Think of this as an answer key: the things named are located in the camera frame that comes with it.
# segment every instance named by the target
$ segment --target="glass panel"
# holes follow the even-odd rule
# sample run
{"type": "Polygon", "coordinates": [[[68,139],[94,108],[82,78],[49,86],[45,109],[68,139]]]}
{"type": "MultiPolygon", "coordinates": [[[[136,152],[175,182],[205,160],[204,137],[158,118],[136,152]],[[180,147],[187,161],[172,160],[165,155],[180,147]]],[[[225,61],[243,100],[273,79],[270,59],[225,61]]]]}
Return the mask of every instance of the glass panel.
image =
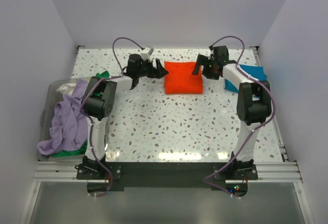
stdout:
{"type": "Polygon", "coordinates": [[[86,183],[43,183],[31,223],[304,223],[293,184],[249,186],[241,200],[210,189],[126,188],[96,200],[86,183]]]}

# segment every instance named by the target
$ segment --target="cable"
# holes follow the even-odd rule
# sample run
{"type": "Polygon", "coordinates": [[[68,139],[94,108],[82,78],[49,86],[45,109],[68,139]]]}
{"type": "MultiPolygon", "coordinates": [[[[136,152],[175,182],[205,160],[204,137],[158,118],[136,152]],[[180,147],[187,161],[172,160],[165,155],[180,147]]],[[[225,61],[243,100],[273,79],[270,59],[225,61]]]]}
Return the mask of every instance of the cable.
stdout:
{"type": "Polygon", "coordinates": [[[225,39],[225,38],[235,38],[235,39],[237,39],[237,40],[239,40],[239,41],[241,42],[241,44],[242,44],[242,51],[241,51],[241,53],[240,53],[240,55],[239,55],[239,57],[238,57],[238,60],[237,60],[237,70],[238,70],[243,76],[249,78],[251,81],[255,82],[256,84],[260,85],[263,89],[265,89],[265,91],[268,93],[268,95],[269,95],[269,97],[270,97],[270,99],[271,99],[271,101],[272,101],[272,115],[271,115],[271,117],[270,117],[267,121],[265,121],[264,123],[258,125],[256,128],[254,128],[254,129],[252,130],[252,132],[247,136],[247,138],[245,139],[244,143],[241,145],[241,147],[240,147],[239,150],[237,151],[236,155],[234,155],[234,156],[233,156],[233,157],[232,157],[232,158],[231,158],[231,159],[230,159],[230,160],[229,160],[229,161],[228,161],[228,162],[227,162],[222,168],[220,168],[218,171],[214,172],[213,174],[210,174],[209,176],[207,176],[207,177],[205,177],[205,178],[203,179],[203,182],[204,182],[205,184],[208,184],[208,185],[210,185],[210,186],[213,186],[213,187],[219,188],[220,190],[222,190],[222,191],[224,191],[224,192],[230,194],[231,196],[238,197],[237,195],[232,194],[231,192],[229,192],[227,189],[225,189],[225,188],[223,188],[223,187],[220,187],[220,186],[218,186],[218,185],[216,185],[216,184],[210,183],[210,182],[208,182],[207,180],[208,180],[209,178],[214,177],[215,175],[219,174],[219,173],[222,172],[224,169],[226,169],[226,168],[227,168],[227,167],[228,167],[228,166],[229,166],[229,165],[230,165],[230,164],[231,164],[231,163],[237,158],[237,156],[239,155],[239,153],[241,152],[241,150],[245,147],[245,145],[247,144],[247,142],[248,142],[248,140],[251,138],[251,136],[254,134],[254,132],[255,132],[256,130],[260,129],[261,127],[264,127],[266,124],[268,124],[269,122],[272,121],[272,119],[274,118],[274,116],[275,116],[275,114],[276,114],[276,102],[275,102],[275,99],[273,98],[273,96],[272,96],[270,90],[269,90],[265,85],[263,85],[260,81],[258,81],[258,80],[256,80],[256,79],[252,78],[251,76],[247,75],[244,71],[241,70],[240,65],[239,65],[239,61],[240,61],[240,59],[241,59],[241,57],[242,57],[242,55],[243,55],[243,53],[244,53],[244,51],[245,51],[245,44],[244,44],[244,42],[243,42],[240,38],[238,38],[238,37],[236,37],[236,36],[231,36],[231,35],[229,35],[229,36],[225,36],[225,37],[222,37],[222,38],[218,39],[218,40],[217,40],[216,42],[214,42],[211,46],[214,46],[216,43],[218,43],[219,41],[221,41],[222,39],[225,39]]]}
{"type": "Polygon", "coordinates": [[[117,78],[121,78],[121,77],[122,77],[122,75],[123,75],[123,70],[124,70],[124,69],[122,68],[121,63],[119,62],[119,60],[118,60],[118,58],[117,58],[117,56],[116,56],[116,54],[115,54],[115,48],[114,48],[114,47],[115,47],[115,43],[116,43],[119,39],[127,39],[127,40],[133,42],[134,44],[136,44],[137,46],[139,46],[141,49],[144,49],[144,48],[143,48],[142,46],[140,46],[136,41],[134,41],[134,40],[132,40],[132,39],[130,39],[130,38],[127,38],[127,37],[119,37],[119,38],[117,38],[116,40],[114,40],[113,45],[112,45],[113,55],[114,55],[114,57],[115,57],[115,59],[116,59],[116,61],[117,61],[117,64],[118,64],[118,66],[119,66],[119,68],[120,68],[120,70],[121,70],[121,74],[118,75],[118,76],[111,76],[111,77],[109,77],[109,78],[100,78],[100,79],[97,81],[97,83],[91,88],[90,92],[88,93],[88,95],[85,97],[85,99],[84,99],[83,102],[81,103],[81,108],[80,108],[80,112],[81,112],[81,114],[82,114],[82,115],[85,115],[85,116],[90,120],[90,123],[91,123],[91,125],[90,125],[90,134],[89,134],[89,144],[90,144],[91,152],[92,152],[94,158],[96,159],[96,162],[97,162],[97,163],[98,163],[98,164],[99,164],[99,165],[100,165],[100,166],[101,166],[101,167],[102,167],[102,168],[103,168],[103,169],[109,174],[109,177],[110,177],[109,187],[106,189],[105,192],[103,192],[103,193],[101,193],[101,194],[99,194],[99,195],[97,195],[97,194],[95,193],[95,195],[94,195],[95,197],[102,197],[102,196],[106,195],[106,194],[110,191],[110,189],[112,188],[112,185],[113,185],[113,175],[112,175],[112,172],[111,172],[108,168],[106,168],[106,166],[105,166],[104,164],[101,163],[101,161],[99,160],[99,158],[97,157],[96,153],[95,153],[94,150],[93,150],[92,133],[93,133],[94,122],[93,122],[91,116],[88,115],[88,114],[86,114],[86,113],[84,112],[83,107],[84,107],[84,105],[86,104],[88,98],[92,95],[92,93],[94,92],[94,90],[96,90],[96,88],[99,86],[99,84],[100,84],[102,81],[104,81],[104,80],[111,80],[111,79],[117,79],[117,78]]]}
{"type": "Polygon", "coordinates": [[[113,50],[113,55],[117,61],[117,64],[119,66],[119,69],[121,70],[121,74],[123,74],[123,68],[122,68],[122,65],[121,63],[119,62],[117,56],[116,56],[116,53],[115,53],[115,43],[120,40],[120,39],[126,39],[126,40],[129,40],[131,42],[133,42],[134,44],[136,44],[140,49],[144,49],[141,45],[139,45],[136,41],[134,41],[133,39],[130,39],[130,38],[127,38],[127,37],[118,37],[116,40],[114,40],[113,44],[112,44],[112,50],[113,50]]]}

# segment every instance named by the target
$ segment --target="orange bean bag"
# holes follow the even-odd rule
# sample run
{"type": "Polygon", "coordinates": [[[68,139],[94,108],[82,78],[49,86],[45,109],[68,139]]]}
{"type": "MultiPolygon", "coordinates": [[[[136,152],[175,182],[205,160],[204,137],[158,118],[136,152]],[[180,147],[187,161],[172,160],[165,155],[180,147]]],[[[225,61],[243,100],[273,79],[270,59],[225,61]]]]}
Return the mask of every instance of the orange bean bag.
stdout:
{"type": "Polygon", "coordinates": [[[164,83],[166,94],[203,94],[201,70],[198,75],[191,74],[195,68],[195,62],[164,62],[164,64],[169,72],[165,76],[164,83]]]}

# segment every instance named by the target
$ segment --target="speckled white table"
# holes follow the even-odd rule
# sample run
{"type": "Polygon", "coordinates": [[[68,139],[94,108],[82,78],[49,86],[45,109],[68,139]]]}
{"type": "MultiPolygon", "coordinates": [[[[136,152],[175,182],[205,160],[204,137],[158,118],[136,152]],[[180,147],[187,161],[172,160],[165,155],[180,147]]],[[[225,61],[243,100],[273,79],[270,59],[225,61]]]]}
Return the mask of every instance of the speckled white table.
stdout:
{"type": "MultiPolygon", "coordinates": [[[[117,49],[122,66],[137,49],[117,49]]],[[[152,57],[164,61],[194,62],[208,49],[155,49],[152,57]]],[[[240,50],[229,50],[236,60],[240,50]]],[[[252,50],[241,64],[256,65],[252,50]]],[[[72,78],[108,70],[119,74],[111,49],[80,49],[72,78]]],[[[228,161],[237,143],[240,121],[237,94],[224,90],[224,79],[203,78],[202,95],[166,95],[163,79],[141,78],[132,91],[117,93],[109,117],[108,161],[228,161]]],[[[259,132],[254,161],[282,161],[273,124],[259,132]]]]}

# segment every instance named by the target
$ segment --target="purple cloth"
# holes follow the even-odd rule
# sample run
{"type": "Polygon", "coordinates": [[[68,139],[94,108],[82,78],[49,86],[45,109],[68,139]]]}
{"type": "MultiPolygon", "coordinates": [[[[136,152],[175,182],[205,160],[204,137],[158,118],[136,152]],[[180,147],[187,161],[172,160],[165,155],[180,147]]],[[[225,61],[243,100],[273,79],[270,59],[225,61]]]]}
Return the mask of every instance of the purple cloth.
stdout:
{"type": "Polygon", "coordinates": [[[79,79],[72,96],[65,94],[64,100],[55,106],[52,119],[50,140],[40,141],[37,148],[43,155],[51,155],[59,151],[75,151],[81,148],[88,137],[87,118],[80,113],[82,97],[88,82],[79,79]]]}

